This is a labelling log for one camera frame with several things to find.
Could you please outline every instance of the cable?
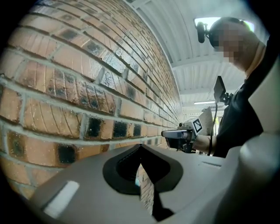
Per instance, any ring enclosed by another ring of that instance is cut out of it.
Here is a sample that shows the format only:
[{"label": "cable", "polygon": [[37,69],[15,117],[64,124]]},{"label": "cable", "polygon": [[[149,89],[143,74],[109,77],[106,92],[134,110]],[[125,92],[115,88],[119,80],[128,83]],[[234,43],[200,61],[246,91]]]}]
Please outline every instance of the cable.
[{"label": "cable", "polygon": [[215,121],[216,121],[217,111],[218,111],[218,104],[216,102],[215,116],[214,116],[213,125],[212,125],[212,129],[211,129],[211,135],[210,135],[210,144],[209,144],[208,156],[211,155],[211,151],[212,151],[213,129],[214,129]]}]

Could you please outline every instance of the black shirt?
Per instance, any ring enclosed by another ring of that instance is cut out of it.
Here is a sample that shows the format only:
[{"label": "black shirt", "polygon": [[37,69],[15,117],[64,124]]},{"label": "black shirt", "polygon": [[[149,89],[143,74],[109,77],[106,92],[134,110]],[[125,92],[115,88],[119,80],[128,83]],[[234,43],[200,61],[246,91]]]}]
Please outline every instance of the black shirt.
[{"label": "black shirt", "polygon": [[275,41],[270,37],[263,60],[234,94],[231,103],[224,110],[214,156],[226,157],[232,147],[241,146],[250,138],[263,132],[248,99],[264,80],[276,60],[278,51],[274,44]]}]

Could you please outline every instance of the person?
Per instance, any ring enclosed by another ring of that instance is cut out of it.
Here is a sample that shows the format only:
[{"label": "person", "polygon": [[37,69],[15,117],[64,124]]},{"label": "person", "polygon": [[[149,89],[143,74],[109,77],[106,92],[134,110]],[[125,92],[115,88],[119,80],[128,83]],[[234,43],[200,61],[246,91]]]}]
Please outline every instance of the person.
[{"label": "person", "polygon": [[[276,41],[270,36],[265,45],[249,26],[239,19],[224,17],[216,21],[209,40],[216,51],[238,69],[244,71],[245,81],[233,95],[219,126],[218,135],[213,136],[213,156],[226,157],[228,151],[243,145],[250,138],[263,132],[260,121],[248,99],[264,80],[278,55]],[[198,135],[193,149],[208,153],[210,136]]]}]

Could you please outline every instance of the ceiling light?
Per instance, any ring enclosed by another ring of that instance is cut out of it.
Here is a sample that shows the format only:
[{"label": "ceiling light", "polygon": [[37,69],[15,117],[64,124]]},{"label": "ceiling light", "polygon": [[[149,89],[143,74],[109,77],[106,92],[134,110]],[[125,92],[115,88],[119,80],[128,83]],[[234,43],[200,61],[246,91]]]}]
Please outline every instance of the ceiling light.
[{"label": "ceiling light", "polygon": [[209,103],[215,103],[215,101],[194,102],[194,104],[209,104]]},{"label": "ceiling light", "polygon": [[[197,26],[197,24],[199,22],[203,22],[204,24],[207,24],[207,30],[210,30],[213,23],[216,22],[218,19],[220,19],[220,17],[197,18],[197,19],[194,20],[194,23]],[[255,26],[254,26],[253,23],[248,22],[248,21],[244,21],[244,22],[249,26],[249,28],[252,32],[255,31]]]}]

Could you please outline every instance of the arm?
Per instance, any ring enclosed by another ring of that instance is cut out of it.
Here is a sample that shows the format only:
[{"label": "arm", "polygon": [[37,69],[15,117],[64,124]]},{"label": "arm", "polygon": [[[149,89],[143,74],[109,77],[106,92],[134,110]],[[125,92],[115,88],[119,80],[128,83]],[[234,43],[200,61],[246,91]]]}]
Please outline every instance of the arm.
[{"label": "arm", "polygon": [[[212,138],[211,155],[213,155],[214,152],[215,152],[216,144],[217,144],[217,136],[215,135]],[[204,153],[208,153],[209,145],[210,145],[210,136],[198,135],[196,137],[195,142],[192,145],[192,148],[194,150],[198,150],[198,151],[201,151],[201,152],[204,152]]]}]

